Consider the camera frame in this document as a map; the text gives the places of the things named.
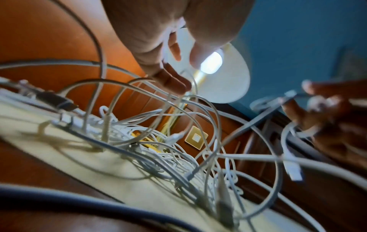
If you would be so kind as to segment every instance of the wall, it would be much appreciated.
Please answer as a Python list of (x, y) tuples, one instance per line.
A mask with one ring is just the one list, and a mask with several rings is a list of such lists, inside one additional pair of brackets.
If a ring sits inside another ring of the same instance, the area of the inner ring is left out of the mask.
[(250, 63), (250, 89), (231, 105), (251, 117), (256, 99), (329, 80), (342, 49), (367, 58), (366, 41), (365, 0), (257, 0), (232, 43)]
[[(62, 0), (96, 34), (107, 62), (123, 67), (140, 76), (143, 71), (131, 53), (120, 42), (100, 0)], [(97, 60), (92, 40), (69, 15), (49, 0), (0, 1), (0, 62), (34, 58), (64, 58)], [(0, 76), (27, 79), (30, 83), (46, 90), (60, 90), (75, 81), (98, 78), (95, 67), (47, 66), (0, 70)], [(129, 81), (132, 78), (116, 71), (108, 71), (107, 78)], [(84, 109), (94, 90), (94, 85), (83, 86), (71, 91), (69, 97)], [(105, 85), (93, 113), (101, 105), (108, 105), (118, 86)], [(120, 108), (131, 91), (126, 91), (116, 108)]]

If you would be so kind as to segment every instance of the orange wooden surface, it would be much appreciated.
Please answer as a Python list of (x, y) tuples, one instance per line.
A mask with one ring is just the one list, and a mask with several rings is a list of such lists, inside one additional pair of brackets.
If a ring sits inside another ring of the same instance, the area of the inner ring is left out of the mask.
[[(125, 68), (140, 76), (144, 72), (131, 53), (120, 42), (100, 0), (61, 0), (91, 28), (100, 41), (107, 62)], [(66, 58), (97, 60), (92, 40), (68, 14), (49, 0), (0, 1), (0, 62), (33, 58)], [(13, 80), (27, 79), (47, 90), (60, 90), (78, 80), (98, 78), (95, 67), (47, 66), (0, 70), (0, 76)], [(107, 78), (119, 81), (131, 79), (128, 75), (109, 70)], [(94, 85), (79, 87), (70, 92), (81, 109), (84, 109)], [(117, 86), (105, 85), (97, 107), (108, 105)], [(119, 109), (131, 91), (126, 91), (116, 109)]]

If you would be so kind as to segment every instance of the hand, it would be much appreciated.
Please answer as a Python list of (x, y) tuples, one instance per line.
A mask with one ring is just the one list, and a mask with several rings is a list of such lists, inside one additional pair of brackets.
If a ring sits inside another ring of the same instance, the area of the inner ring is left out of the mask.
[(181, 60), (176, 30), (186, 24), (195, 39), (190, 64), (199, 69), (216, 49), (230, 42), (243, 26), (254, 0), (102, 0), (106, 14), (122, 43), (144, 72), (166, 90), (182, 95), (191, 81), (164, 61), (168, 44)]
[(314, 146), (331, 158), (367, 169), (367, 108), (351, 104), (367, 99), (367, 80), (343, 83), (304, 81), (305, 92), (322, 96), (309, 111), (295, 101), (283, 106), (286, 115), (303, 130), (324, 126), (313, 138)]

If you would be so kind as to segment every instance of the lamp shade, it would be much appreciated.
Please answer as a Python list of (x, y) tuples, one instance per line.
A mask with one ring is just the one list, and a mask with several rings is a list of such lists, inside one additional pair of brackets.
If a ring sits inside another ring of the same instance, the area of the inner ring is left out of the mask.
[(169, 49), (166, 49), (166, 62), (176, 70), (177, 73), (192, 81), (195, 78), (198, 85), (198, 95), (214, 103), (230, 103), (243, 97), (250, 87), (250, 72), (248, 66), (237, 51), (228, 44), (218, 53), (222, 56), (222, 66), (213, 74), (198, 72), (189, 63), (194, 38), (187, 28), (177, 31), (177, 43), (181, 49), (181, 61), (176, 61)]

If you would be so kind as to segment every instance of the pile of cables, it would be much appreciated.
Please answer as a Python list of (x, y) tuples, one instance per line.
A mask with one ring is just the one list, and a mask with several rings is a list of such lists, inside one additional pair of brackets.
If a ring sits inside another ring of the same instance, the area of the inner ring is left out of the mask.
[[(240, 117), (218, 111), (211, 102), (195, 94), (187, 94), (182, 97), (171, 95), (152, 84), (153, 80), (150, 78), (141, 78), (125, 69), (108, 65), (98, 40), (87, 27), (87, 25), (65, 5), (56, 0), (51, 1), (64, 9), (65, 12), (72, 16), (90, 35), (96, 46), (100, 59), (99, 62), (59, 59), (23, 60), (0, 63), (0, 69), (46, 65), (93, 66), (100, 68), (99, 79), (85, 79), (78, 81), (65, 87), (59, 92), (44, 91), (32, 86), (24, 80), (16, 83), (6, 78), (0, 78), (0, 85), (18, 89), (22, 96), (26, 96), (26, 99), (29, 99), (27, 100), (27, 103), (37, 105), (39, 108), (43, 107), (47, 109), (47, 111), (43, 110), (42, 113), (48, 115), (51, 114), (55, 118), (51, 121), (55, 127), (73, 134), (74, 136), (87, 141), (89, 144), (92, 144), (95, 147), (118, 153), (121, 155), (122, 159), (130, 160), (139, 168), (151, 175), (156, 176), (157, 178), (172, 181), (175, 185), (175, 189), (179, 191), (181, 195), (184, 195), (190, 201), (203, 208), (209, 215), (213, 216), (229, 228), (235, 228), (237, 225), (239, 225), (241, 220), (246, 220), (250, 223), (250, 219), (252, 217), (271, 207), (274, 201), (279, 198), (293, 208), (296, 212), (298, 212), (301, 216), (303, 216), (306, 220), (308, 220), (317, 231), (325, 231), (324, 228), (313, 217), (311, 217), (280, 193), (283, 178), (281, 168), (279, 167), (281, 164), (284, 165), (285, 170), (293, 180), (299, 180), (302, 178), (301, 166), (304, 166), (343, 178), (361, 187), (362, 189), (367, 190), (367, 180), (350, 171), (330, 164), (294, 156), (287, 148), (286, 138), (289, 132), (294, 132), (295, 125), (289, 124), (284, 128), (281, 134), (283, 154), (277, 154), (271, 143), (256, 127), (257, 124), (261, 123), (269, 115), (276, 112), (282, 104), (287, 103), (295, 97), (302, 97), (302, 94), (289, 91), (285, 93), (285, 95), (281, 98), (281, 101), (278, 99), (261, 99), (255, 102), (253, 106), (257, 109), (263, 110), (263, 112), (251, 121), (246, 121)], [(134, 79), (128, 83), (108, 80), (106, 79), (107, 69), (128, 74)], [(148, 85), (157, 92), (161, 93), (161, 96), (163, 97), (133, 85), (134, 83), (138, 82)], [(194, 92), (198, 92), (195, 80), (193, 80), (193, 83)], [(96, 88), (86, 110), (83, 111), (67, 98), (67, 94), (72, 89), (86, 84), (94, 84)], [(91, 111), (104, 84), (117, 85), (120, 86), (121, 89), (115, 95), (109, 106), (100, 107), (100, 116), (98, 117), (92, 115)], [(161, 109), (145, 112), (124, 120), (119, 120), (113, 114), (113, 110), (116, 102), (126, 89), (131, 89), (141, 94), (145, 94), (151, 98), (157, 99), (163, 102), (164, 105)], [(24, 102), (25, 98), (23, 97), (22, 100), (20, 99), (21, 98), (16, 99), (16, 97), (13, 96), (12, 101)], [(207, 105), (200, 104), (198, 100), (205, 102)], [(195, 112), (195, 110), (193, 112), (186, 112), (182, 108), (178, 107), (180, 103), (192, 105), (194, 109), (200, 109), (203, 113)], [(169, 107), (174, 107), (179, 113), (166, 113)], [(163, 116), (167, 115), (188, 117), (190, 119), (190, 123), (183, 131), (179, 133), (169, 136), (164, 135), (157, 131), (156, 128), (158, 127)], [(223, 140), (221, 139), (221, 116), (230, 118), (242, 124), (241, 127), (233, 131)], [(209, 142), (203, 140), (204, 148), (196, 157), (192, 157), (177, 144), (177, 141), (184, 138), (188, 134), (192, 125), (198, 127), (201, 132), (201, 137), (205, 138), (203, 129), (196, 120), (196, 117), (202, 117), (211, 122), (214, 128), (214, 134)], [(154, 118), (154, 121), (150, 124), (150, 126), (140, 126), (142, 122), (150, 118)], [(226, 153), (224, 146), (248, 130), (253, 130), (264, 140), (271, 152), (271, 155)], [(305, 137), (310, 133), (304, 131), (295, 132), (292, 134)], [(200, 157), (203, 158), (203, 162), (198, 163), (197, 160)], [(224, 159), (225, 168), (221, 168), (218, 159)], [(274, 186), (270, 187), (246, 173), (237, 171), (235, 160), (274, 162), (276, 167)], [(251, 212), (246, 211), (243, 204), (243, 199), (241, 198), (243, 191), (236, 186), (239, 177), (247, 178), (270, 192), (266, 199), (261, 204), (254, 207), (253, 211)], [(52, 199), (60, 200), (60, 198), (62, 198), (65, 200), (70, 197), (76, 202), (81, 200), (80, 196), (75, 197), (71, 194), (62, 195), (60, 192), (54, 192), (51, 190), (30, 190), (21, 187), (4, 185), (0, 186), (0, 193), (2, 196), (10, 196), (11, 194), (23, 196), (26, 194), (30, 195), (30, 193), (32, 193), (35, 195), (43, 194), (44, 196), (48, 196)], [(235, 196), (236, 203), (232, 202), (230, 195)], [(238, 205), (240, 211), (234, 210), (234, 205)], [(188, 225), (183, 225), (182, 227), (190, 231), (197, 231), (193, 228), (188, 228), (185, 226)]]

